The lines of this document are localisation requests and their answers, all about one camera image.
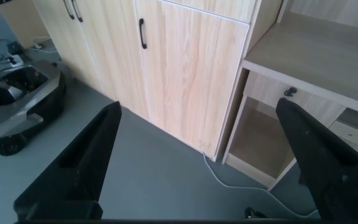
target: wooden cabinet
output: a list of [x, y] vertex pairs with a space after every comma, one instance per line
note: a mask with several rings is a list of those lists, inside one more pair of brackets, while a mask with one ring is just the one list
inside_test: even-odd
[[105, 94], [149, 119], [134, 3], [76, 0]]
[[71, 73], [95, 90], [103, 92], [81, 27], [74, 18], [74, 10], [69, 0], [65, 1], [33, 0], [33, 3]]
[[34, 2], [81, 81], [216, 158], [254, 0]]
[[[293, 96], [285, 96], [284, 92], [291, 87], [296, 88], [296, 93], [293, 93]], [[249, 73], [244, 94], [273, 108], [276, 107], [280, 98], [285, 97], [300, 105], [326, 127], [330, 127], [346, 109], [345, 106], [339, 103], [311, 94], [297, 88], [297, 86], [290, 86], [273, 78], [265, 77], [256, 72]]]
[[255, 0], [169, 0], [184, 6], [250, 23]]
[[162, 1], [135, 1], [150, 122], [214, 157], [247, 24]]

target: cabinet door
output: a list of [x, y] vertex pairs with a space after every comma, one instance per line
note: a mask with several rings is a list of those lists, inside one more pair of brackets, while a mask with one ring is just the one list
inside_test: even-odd
[[250, 23], [255, 0], [168, 0], [238, 21]]
[[79, 22], [69, 16], [75, 15], [71, 2], [65, 1], [67, 7], [64, 1], [33, 0], [65, 65], [79, 80], [102, 92]]
[[106, 94], [148, 119], [133, 1], [76, 0]]
[[174, 4], [137, 0], [150, 120], [213, 157], [247, 24]]

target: gray carpet floor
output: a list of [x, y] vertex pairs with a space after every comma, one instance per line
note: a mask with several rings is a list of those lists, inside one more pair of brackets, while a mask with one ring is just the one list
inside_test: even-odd
[[[0, 156], [0, 223], [16, 221], [13, 201], [109, 103], [105, 96], [73, 82], [61, 117], [20, 153]], [[227, 184], [262, 187], [232, 167], [209, 163]], [[315, 205], [308, 189], [297, 184], [299, 172], [295, 166], [272, 193], [306, 214]], [[238, 220], [246, 207], [272, 218], [293, 217], [266, 193], [223, 187], [202, 154], [125, 108], [99, 203], [103, 218]]]

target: wheel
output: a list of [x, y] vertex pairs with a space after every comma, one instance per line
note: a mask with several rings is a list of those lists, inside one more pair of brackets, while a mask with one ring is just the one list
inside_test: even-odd
[[25, 146], [25, 141], [23, 138], [16, 137], [10, 139], [9, 142], [0, 143], [0, 155], [2, 156], [11, 156], [20, 152]]

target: black door handle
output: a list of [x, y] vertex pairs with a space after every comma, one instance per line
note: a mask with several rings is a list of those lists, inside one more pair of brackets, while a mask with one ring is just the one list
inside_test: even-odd
[[143, 42], [143, 33], [142, 33], [142, 25], [144, 24], [144, 19], [139, 19], [139, 30], [140, 30], [140, 40], [142, 41], [143, 49], [147, 48], [147, 44]]
[[65, 4], [66, 10], [67, 10], [67, 14], [70, 16], [71, 19], [75, 19], [74, 16], [69, 12], [69, 10], [68, 10], [68, 8], [67, 8], [66, 0], [63, 0], [63, 3]]
[[71, 3], [73, 5], [75, 15], [77, 16], [78, 21], [83, 22], [84, 20], [82, 19], [82, 17], [78, 16], [78, 12], [77, 12], [77, 8], [75, 7], [74, 0], [71, 0]]

